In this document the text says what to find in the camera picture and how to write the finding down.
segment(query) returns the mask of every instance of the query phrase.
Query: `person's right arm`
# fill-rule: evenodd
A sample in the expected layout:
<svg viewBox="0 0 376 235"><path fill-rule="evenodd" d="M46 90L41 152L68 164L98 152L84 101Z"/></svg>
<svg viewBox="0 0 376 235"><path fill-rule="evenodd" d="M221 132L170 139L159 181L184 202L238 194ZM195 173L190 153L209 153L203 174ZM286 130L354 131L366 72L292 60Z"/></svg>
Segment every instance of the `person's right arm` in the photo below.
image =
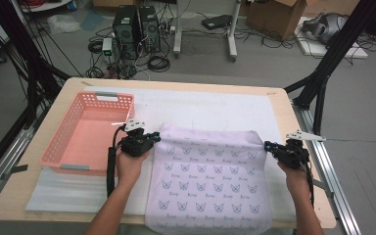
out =
<svg viewBox="0 0 376 235"><path fill-rule="evenodd" d="M300 169L278 165L286 173L286 184L295 203L297 229L299 235L323 235L323 230L310 203L309 185L306 173Z"/></svg>

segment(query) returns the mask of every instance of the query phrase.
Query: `forearm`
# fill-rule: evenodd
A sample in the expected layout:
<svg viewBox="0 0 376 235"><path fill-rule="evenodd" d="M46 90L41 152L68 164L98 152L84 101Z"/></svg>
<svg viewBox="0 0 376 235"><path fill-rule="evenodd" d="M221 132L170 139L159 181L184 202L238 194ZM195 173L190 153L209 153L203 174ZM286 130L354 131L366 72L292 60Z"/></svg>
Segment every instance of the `forearm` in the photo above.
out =
<svg viewBox="0 0 376 235"><path fill-rule="evenodd" d="M117 234L130 191L131 187L128 185L118 184L109 199L91 221L90 227L85 234Z"/></svg>
<svg viewBox="0 0 376 235"><path fill-rule="evenodd" d="M313 206L309 199L300 197L294 199L296 217L297 217L297 229L299 235L322 235L323 230L320 226L319 220L316 217Z"/></svg>

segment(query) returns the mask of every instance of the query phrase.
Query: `cardboard box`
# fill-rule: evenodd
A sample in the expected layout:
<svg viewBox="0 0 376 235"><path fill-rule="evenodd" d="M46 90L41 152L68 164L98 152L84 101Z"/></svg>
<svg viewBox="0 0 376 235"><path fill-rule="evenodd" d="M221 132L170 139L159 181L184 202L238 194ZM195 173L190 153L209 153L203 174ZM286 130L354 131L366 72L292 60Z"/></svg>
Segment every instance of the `cardboard box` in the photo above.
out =
<svg viewBox="0 0 376 235"><path fill-rule="evenodd" d="M321 0L316 4L306 7L304 16L316 17L319 13L338 13L350 16L359 0Z"/></svg>
<svg viewBox="0 0 376 235"><path fill-rule="evenodd" d="M269 0L254 2L247 15L247 26L279 40L292 36L306 4L317 0Z"/></svg>
<svg viewBox="0 0 376 235"><path fill-rule="evenodd" d="M93 0L97 8L116 8L120 5L139 5L139 0Z"/></svg>

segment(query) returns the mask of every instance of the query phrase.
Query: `human arm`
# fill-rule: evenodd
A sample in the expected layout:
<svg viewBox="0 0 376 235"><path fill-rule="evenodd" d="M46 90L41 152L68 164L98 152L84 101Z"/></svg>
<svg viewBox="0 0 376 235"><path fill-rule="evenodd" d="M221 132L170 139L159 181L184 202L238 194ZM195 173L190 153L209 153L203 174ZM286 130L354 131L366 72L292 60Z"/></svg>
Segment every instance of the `human arm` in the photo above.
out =
<svg viewBox="0 0 376 235"><path fill-rule="evenodd" d="M149 152L141 157L132 158L125 153L117 156L117 187L93 218L86 235L117 234L130 192L140 176L142 163Z"/></svg>
<svg viewBox="0 0 376 235"><path fill-rule="evenodd" d="M289 168L280 162L278 162L278 165L286 173L286 185L295 203L298 234L324 234L310 203L306 173L300 169Z"/></svg>

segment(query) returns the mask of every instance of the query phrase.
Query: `human hand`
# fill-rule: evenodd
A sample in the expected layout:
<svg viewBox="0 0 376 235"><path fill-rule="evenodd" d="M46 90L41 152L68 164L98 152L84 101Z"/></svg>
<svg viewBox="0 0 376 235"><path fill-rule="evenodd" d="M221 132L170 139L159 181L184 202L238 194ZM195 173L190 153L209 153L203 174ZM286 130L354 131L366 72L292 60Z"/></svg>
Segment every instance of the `human hand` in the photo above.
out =
<svg viewBox="0 0 376 235"><path fill-rule="evenodd" d="M117 155L117 185L133 188L142 170L142 163L149 156L149 151L140 157L133 158L124 152Z"/></svg>
<svg viewBox="0 0 376 235"><path fill-rule="evenodd" d="M286 185L294 200L310 197L309 185L307 184L306 173L302 169L292 169L277 162L280 168L286 173Z"/></svg>

